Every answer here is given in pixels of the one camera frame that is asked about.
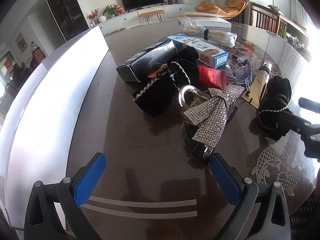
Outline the black rectangular box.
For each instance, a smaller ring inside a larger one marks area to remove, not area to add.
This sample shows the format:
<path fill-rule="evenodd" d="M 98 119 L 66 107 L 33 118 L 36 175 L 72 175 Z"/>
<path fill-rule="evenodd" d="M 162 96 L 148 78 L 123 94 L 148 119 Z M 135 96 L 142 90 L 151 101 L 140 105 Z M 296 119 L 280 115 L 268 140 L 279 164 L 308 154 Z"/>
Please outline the black rectangular box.
<path fill-rule="evenodd" d="M 116 71 L 125 82 L 141 82 L 176 54 L 172 40 L 157 42 L 120 64 Z"/>

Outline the cream tube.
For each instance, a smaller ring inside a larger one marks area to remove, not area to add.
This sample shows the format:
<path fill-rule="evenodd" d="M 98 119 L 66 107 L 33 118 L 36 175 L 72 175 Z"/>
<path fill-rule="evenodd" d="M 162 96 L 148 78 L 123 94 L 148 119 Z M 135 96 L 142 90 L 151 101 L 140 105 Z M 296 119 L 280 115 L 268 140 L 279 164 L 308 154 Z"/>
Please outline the cream tube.
<path fill-rule="evenodd" d="M 244 92 L 244 94 L 241 96 L 256 109 L 259 108 L 260 102 L 264 96 L 271 70 L 272 64 L 269 61 L 265 61 L 264 64 L 259 68 L 259 72 L 251 83 L 249 91 Z"/>

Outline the rhinestone bow hair clip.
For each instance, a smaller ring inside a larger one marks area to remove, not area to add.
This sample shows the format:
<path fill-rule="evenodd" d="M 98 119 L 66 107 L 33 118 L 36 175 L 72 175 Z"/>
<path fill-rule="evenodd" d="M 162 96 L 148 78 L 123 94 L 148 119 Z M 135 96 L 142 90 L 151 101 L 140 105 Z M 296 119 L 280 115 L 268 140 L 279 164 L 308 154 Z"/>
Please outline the rhinestone bow hair clip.
<path fill-rule="evenodd" d="M 239 85 L 227 85 L 223 90 L 209 88 L 208 94 L 193 86 L 184 86 L 180 93 L 180 99 L 186 92 L 193 92 L 205 99 L 205 102 L 189 107 L 183 115 L 189 119 L 192 125 L 198 127 L 192 140 L 204 146 L 203 157 L 206 159 L 217 146 L 227 124 L 228 115 L 233 111 L 236 100 L 244 92 L 244 87 Z"/>

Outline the wooden side desk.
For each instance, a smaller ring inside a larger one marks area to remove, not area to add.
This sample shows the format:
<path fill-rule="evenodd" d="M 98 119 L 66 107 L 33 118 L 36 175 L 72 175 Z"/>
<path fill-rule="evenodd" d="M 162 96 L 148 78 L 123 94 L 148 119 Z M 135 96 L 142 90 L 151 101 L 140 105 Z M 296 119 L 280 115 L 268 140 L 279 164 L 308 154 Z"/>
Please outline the wooden side desk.
<path fill-rule="evenodd" d="M 304 59 L 306 59 L 306 61 L 309 62 L 309 38 L 304 28 L 283 15 L 279 15 L 278 18 L 277 35 L 289 43 L 300 53 L 300 55 L 302 55 L 302 57 L 304 57 Z"/>

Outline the dining table with chairs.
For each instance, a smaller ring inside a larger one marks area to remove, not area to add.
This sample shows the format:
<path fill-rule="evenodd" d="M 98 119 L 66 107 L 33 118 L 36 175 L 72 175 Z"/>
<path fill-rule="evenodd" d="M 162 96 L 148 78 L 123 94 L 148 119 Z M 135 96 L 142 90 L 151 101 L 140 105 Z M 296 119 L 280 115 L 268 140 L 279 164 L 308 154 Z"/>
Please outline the dining table with chairs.
<path fill-rule="evenodd" d="M 21 65 L 15 63 L 12 72 L 12 82 L 13 88 L 15 90 L 20 90 L 27 79 L 31 76 L 33 71 L 38 67 L 38 65 L 46 58 L 40 47 L 36 47 L 27 62 L 22 62 Z"/>

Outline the black knit glove white trim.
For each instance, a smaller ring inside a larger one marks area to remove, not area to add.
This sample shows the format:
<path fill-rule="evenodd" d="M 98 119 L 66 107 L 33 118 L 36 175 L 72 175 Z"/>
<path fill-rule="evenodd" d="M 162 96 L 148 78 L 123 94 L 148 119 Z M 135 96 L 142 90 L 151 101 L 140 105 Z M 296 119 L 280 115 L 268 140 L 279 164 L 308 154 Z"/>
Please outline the black knit glove white trim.
<path fill-rule="evenodd" d="M 152 77 L 142 89 L 133 94 L 135 104 L 145 113 L 153 116 L 164 113 L 173 97 L 185 85 L 191 85 L 199 78 L 195 48 L 186 47 L 173 56 L 164 67 Z"/>

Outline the green potted plant left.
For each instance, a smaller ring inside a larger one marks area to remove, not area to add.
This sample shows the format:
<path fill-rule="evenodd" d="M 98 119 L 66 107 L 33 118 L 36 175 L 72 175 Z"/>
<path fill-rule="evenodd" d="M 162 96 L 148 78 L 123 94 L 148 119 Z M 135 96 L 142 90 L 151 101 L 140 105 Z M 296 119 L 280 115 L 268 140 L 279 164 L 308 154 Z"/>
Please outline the green potted plant left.
<path fill-rule="evenodd" d="M 110 18 L 116 17 L 117 5 L 115 4 L 107 5 L 103 10 L 103 15 L 106 17 L 109 16 Z"/>

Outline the white tv cabinet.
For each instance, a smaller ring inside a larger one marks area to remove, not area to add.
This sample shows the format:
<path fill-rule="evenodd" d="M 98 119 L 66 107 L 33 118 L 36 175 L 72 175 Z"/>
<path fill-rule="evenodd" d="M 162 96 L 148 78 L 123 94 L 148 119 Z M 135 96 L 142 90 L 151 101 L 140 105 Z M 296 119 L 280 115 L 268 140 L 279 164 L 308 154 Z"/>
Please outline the white tv cabinet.
<path fill-rule="evenodd" d="M 193 12 L 193 4 L 172 4 L 127 12 L 98 24 L 104 35 L 114 31 L 154 23 L 176 21 L 184 12 Z"/>

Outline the wooden stool hairpin legs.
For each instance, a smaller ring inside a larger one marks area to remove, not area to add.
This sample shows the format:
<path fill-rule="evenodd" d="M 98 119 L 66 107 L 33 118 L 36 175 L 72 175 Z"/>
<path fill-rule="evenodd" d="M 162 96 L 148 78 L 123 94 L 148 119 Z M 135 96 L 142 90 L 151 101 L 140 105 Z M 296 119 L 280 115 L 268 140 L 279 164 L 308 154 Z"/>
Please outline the wooden stool hairpin legs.
<path fill-rule="evenodd" d="M 164 15 L 165 11 L 162 10 L 154 10 L 154 11 L 148 11 L 139 14 L 139 18 L 143 18 L 146 25 L 151 23 L 151 18 L 153 16 L 157 16 L 157 19 L 159 22 L 162 22 L 162 15 Z"/>

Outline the black glass display cabinet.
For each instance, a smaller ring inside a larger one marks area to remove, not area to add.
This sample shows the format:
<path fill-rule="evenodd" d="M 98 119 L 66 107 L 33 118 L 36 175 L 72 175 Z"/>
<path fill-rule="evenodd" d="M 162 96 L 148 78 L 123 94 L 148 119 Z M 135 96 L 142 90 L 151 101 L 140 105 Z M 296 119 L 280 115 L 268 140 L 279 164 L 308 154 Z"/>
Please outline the black glass display cabinet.
<path fill-rule="evenodd" d="M 47 2 L 66 41 L 88 29 L 77 0 L 47 0 Z"/>

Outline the red flowers white vase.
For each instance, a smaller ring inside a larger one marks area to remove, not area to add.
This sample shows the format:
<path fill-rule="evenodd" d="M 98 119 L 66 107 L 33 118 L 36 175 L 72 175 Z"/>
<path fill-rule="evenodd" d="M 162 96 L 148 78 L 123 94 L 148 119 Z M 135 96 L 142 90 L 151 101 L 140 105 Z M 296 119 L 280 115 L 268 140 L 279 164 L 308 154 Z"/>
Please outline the red flowers white vase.
<path fill-rule="evenodd" d="M 87 15 L 87 19 L 89 19 L 93 25 L 103 23 L 107 20 L 106 16 L 99 12 L 99 9 L 91 10 L 91 13 Z"/>

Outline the dark wooden chair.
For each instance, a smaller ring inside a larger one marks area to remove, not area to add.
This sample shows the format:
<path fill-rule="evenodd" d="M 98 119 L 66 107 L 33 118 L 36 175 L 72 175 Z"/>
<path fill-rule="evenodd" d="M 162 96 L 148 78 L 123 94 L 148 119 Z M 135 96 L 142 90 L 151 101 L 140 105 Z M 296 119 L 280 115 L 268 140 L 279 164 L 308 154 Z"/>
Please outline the dark wooden chair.
<path fill-rule="evenodd" d="M 257 3 L 251 3 L 251 24 L 277 34 L 280 27 L 280 16 L 277 12 Z"/>

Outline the bagged wooden sticks bundle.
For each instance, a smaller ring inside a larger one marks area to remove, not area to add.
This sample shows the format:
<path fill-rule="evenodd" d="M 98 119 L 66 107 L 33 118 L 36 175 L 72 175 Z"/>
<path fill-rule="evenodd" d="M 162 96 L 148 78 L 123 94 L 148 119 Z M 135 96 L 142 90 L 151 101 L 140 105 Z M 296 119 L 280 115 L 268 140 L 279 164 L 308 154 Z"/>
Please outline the bagged wooden sticks bundle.
<path fill-rule="evenodd" d="M 184 35 L 200 38 L 209 43 L 220 44 L 228 48 L 233 48 L 237 39 L 236 33 L 231 32 L 229 29 L 207 29 L 198 23 L 180 25 L 180 31 Z"/>

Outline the blue white medicine box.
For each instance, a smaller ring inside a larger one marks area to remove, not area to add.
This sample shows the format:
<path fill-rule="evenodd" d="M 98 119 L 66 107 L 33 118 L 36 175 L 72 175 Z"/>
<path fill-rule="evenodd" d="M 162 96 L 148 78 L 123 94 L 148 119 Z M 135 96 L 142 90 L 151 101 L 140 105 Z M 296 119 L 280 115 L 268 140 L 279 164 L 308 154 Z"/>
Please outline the blue white medicine box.
<path fill-rule="evenodd" d="M 175 34 L 167 36 L 166 39 L 172 40 L 178 51 L 187 47 L 194 48 L 199 55 L 198 60 L 210 68 L 217 69 L 228 63 L 226 51 L 198 38 Z"/>

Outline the red foil packet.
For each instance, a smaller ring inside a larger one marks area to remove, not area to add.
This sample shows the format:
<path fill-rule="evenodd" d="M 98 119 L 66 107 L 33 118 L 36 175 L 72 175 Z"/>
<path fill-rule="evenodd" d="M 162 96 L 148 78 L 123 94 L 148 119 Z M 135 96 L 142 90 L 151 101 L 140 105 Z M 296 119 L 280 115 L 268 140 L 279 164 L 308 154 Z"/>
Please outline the red foil packet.
<path fill-rule="evenodd" d="M 226 87 L 226 73 L 206 66 L 198 66 L 199 83 L 207 88 L 223 90 Z"/>

